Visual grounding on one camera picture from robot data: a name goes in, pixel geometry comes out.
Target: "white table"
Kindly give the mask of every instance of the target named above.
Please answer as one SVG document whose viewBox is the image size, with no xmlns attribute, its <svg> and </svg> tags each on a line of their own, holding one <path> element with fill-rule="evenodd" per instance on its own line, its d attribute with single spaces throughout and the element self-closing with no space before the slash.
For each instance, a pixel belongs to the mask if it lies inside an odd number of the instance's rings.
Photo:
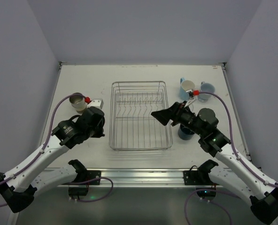
<svg viewBox="0 0 278 225">
<path fill-rule="evenodd" d="M 206 160 L 213 159 L 200 148 L 198 144 L 199 137 L 197 135 L 189 141 L 181 140 L 177 135 L 178 126 L 172 128 L 173 145 L 167 150 L 122 152 L 114 151 L 109 147 L 109 101 L 113 82 L 163 80 L 166 82 L 169 105 L 172 105 L 175 101 L 181 101 L 178 97 L 181 77 L 193 81 L 197 88 L 199 88 L 202 81 L 209 82 L 216 87 L 216 94 L 226 102 L 231 113 L 235 146 L 245 155 L 245 147 L 240 136 L 230 95 L 220 66 L 64 65 L 57 83 L 42 142 L 46 139 L 50 117 L 54 107 L 62 98 L 74 92 L 81 92 L 91 99 L 102 98 L 104 100 L 103 111 L 106 118 L 104 133 L 106 137 L 100 139 L 89 138 L 83 144 L 76 145 L 66 154 L 57 158 L 49 167 L 61 167 L 66 165 L 71 159 L 78 159 L 87 168 L 172 169 L 190 168 L 192 165 L 199 166 Z M 218 99 L 211 97 L 206 103 L 195 101 L 193 105 L 193 111 L 195 113 L 204 107 L 213 109 L 216 117 L 219 119 L 218 129 L 227 137 L 230 136 L 227 114 Z M 53 128 L 60 121 L 67 120 L 75 114 L 76 111 L 72 108 L 69 101 L 65 101 L 57 111 Z"/>
</svg>

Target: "mug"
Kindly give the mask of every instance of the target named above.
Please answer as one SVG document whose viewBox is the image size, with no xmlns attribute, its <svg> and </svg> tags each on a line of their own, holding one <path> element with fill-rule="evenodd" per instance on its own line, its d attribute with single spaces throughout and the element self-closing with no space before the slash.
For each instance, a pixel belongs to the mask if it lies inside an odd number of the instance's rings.
<svg viewBox="0 0 278 225">
<path fill-rule="evenodd" d="M 203 81 L 201 83 L 200 92 L 201 91 L 206 91 L 206 92 L 214 93 L 215 92 L 215 87 L 212 84 L 206 83 L 206 82 Z M 199 94 L 197 96 L 197 99 L 200 102 L 207 102 L 210 97 L 211 97 L 211 95 L 209 95 L 209 94 Z"/>
<path fill-rule="evenodd" d="M 178 136 L 183 140 L 190 140 L 194 135 L 194 132 L 184 125 L 180 125 L 178 129 Z"/>
<path fill-rule="evenodd" d="M 181 78 L 180 80 L 180 98 L 184 101 L 189 99 L 188 91 L 194 90 L 195 84 L 192 81 L 186 80 L 185 78 Z"/>
<path fill-rule="evenodd" d="M 72 107 L 80 114 L 82 114 L 85 109 L 87 108 L 87 103 L 85 102 L 85 99 L 80 95 L 73 95 L 69 98 L 69 101 L 72 105 Z"/>
</svg>

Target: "gray wall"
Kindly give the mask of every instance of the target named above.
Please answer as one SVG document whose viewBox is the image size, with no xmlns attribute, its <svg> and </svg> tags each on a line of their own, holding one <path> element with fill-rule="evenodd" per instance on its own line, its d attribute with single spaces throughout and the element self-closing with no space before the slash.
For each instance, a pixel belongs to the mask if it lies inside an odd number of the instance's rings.
<svg viewBox="0 0 278 225">
<path fill-rule="evenodd" d="M 57 67 L 28 2 L 0 0 L 0 172 L 37 146 Z M 0 209 L 0 224 L 6 223 L 9 211 Z"/>
<path fill-rule="evenodd" d="M 231 56 L 261 0 L 28 0 L 59 60 L 214 64 Z"/>
<path fill-rule="evenodd" d="M 278 0 L 264 0 L 227 63 L 253 161 L 278 181 Z"/>
</svg>

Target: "dish rack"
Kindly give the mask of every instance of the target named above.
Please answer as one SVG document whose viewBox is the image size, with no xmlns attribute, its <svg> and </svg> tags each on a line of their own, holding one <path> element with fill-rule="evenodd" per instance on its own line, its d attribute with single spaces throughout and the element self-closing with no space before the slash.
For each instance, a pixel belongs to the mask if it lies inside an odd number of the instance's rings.
<svg viewBox="0 0 278 225">
<path fill-rule="evenodd" d="M 172 146 L 170 123 L 163 126 L 151 112 L 168 108 L 163 81 L 114 82 L 109 145 L 114 150 L 163 150 Z"/>
</svg>

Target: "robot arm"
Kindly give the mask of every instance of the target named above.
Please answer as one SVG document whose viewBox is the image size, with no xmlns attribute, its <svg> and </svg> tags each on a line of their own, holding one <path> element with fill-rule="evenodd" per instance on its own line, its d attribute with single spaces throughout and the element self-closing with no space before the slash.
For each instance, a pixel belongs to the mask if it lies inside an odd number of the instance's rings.
<svg viewBox="0 0 278 225">
<path fill-rule="evenodd" d="M 190 111 L 189 107 L 186 107 L 186 102 L 175 102 L 170 108 L 152 112 L 151 115 L 163 125 L 167 125 L 169 120 L 172 120 L 173 126 L 180 123 L 198 134 L 201 148 L 227 165 L 236 174 L 236 176 L 229 176 L 222 172 L 222 168 L 218 165 L 211 163 L 212 165 L 206 166 L 208 169 L 204 171 L 205 178 L 223 185 L 241 197 L 250 205 L 254 215 L 265 224 L 271 224 L 277 218 L 278 187 L 268 185 L 277 184 L 277 182 L 256 168 L 236 149 L 232 149 L 231 141 L 217 129 L 218 119 L 213 110 L 203 108 L 196 115 Z M 265 182 L 256 178 L 252 173 L 261 177 Z"/>
<path fill-rule="evenodd" d="M 89 137 L 102 137 L 105 123 L 104 113 L 97 107 L 90 107 L 82 115 L 62 121 L 53 129 L 44 150 L 41 145 L 22 163 L 6 173 L 0 172 L 0 194 L 10 209 L 20 212 L 31 204 L 34 196 L 67 182 L 81 182 L 86 179 L 86 168 L 77 160 L 71 160 L 63 168 L 40 175 L 56 158 L 83 143 Z"/>
</svg>

